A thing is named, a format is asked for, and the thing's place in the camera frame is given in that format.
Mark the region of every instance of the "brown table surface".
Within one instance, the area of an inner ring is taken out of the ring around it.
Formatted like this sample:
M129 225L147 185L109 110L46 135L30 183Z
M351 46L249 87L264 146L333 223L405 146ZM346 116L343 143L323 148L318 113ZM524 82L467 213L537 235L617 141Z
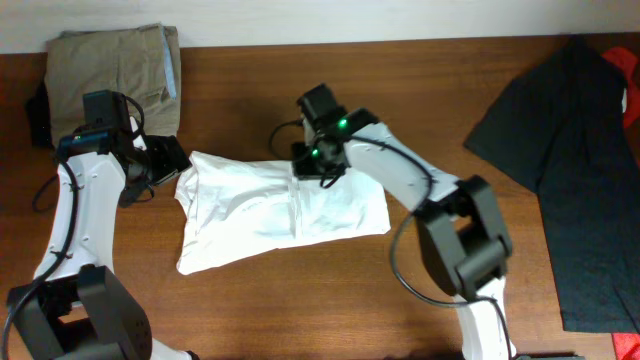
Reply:
M266 144L271 129L296 118L297 97L326 82L348 108L368 107L435 166L460 177L480 174L493 185L515 248L506 308L519 353L575 351L589 360L610 360L610 335L562 330L536 197L462 147L505 85L566 40L183 49L178 138L187 153L273 159ZM640 34L598 35L589 41L599 50L624 45L640 53ZM22 108L45 63L44 54L0 56L3 301L9 288L31 280L54 217L53 211L31 211L35 191L55 168L48 151L31 147ZM299 137L285 131L281 151ZM175 181L159 189L152 202L119 209L116 217L116 274L145 309L157 339L192 349L202 359L380 359L460 349L455 311L421 303L395 280L387 263L389 234L277 250L180 275L175 264L185 216L174 191ZM55 201L56 192L47 197ZM395 229L406 210L391 197L388 204ZM404 237L399 259L412 283L442 296L423 269L414 231ZM15 330L10 344L13 358L28 358Z

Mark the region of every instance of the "robotic arm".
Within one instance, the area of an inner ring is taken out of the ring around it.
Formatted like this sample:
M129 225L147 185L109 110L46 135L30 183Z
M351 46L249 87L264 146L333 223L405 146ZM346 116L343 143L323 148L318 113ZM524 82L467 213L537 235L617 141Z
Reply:
M129 116L127 101L141 124ZM144 310L114 275L112 260L117 206L146 190L153 197L153 186L191 163L174 136L144 133L144 114L132 99L99 91L83 102L86 125L61 139L56 154L60 193L51 239L34 281L9 292L7 322L13 320L35 359L197 358L152 339ZM87 318L60 320L77 306Z
M477 176L463 181L435 168L366 109L347 113L324 85L303 95L298 105L305 143L293 145L295 175L328 187L354 168L382 184L415 216L424 266L455 303L417 293L394 268L399 280L425 301L456 308L467 360L515 354L502 315L512 245L489 185ZM456 231L453 222L462 217L471 222Z

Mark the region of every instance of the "black fabric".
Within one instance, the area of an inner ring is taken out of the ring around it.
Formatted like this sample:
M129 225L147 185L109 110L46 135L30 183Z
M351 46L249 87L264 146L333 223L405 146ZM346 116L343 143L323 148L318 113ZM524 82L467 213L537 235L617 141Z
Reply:
M538 194L567 331L640 332L640 170L624 87L573 39L513 80L465 142Z
M36 94L24 105L24 110L27 112L31 127L31 145L53 149L49 97L44 81L38 86Z

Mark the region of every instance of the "white cloth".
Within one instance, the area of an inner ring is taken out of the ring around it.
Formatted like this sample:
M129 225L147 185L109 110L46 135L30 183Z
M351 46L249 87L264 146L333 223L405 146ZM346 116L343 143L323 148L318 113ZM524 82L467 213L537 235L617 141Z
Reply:
M300 181L289 161L240 162L197 151L175 198L187 215L184 275L273 249L389 231L380 184L349 169L331 188Z

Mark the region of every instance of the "white wall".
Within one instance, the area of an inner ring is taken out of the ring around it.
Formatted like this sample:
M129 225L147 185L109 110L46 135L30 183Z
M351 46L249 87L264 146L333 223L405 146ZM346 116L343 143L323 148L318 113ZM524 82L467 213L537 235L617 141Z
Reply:
M640 31L640 0L0 0L0 53L162 22L190 46Z

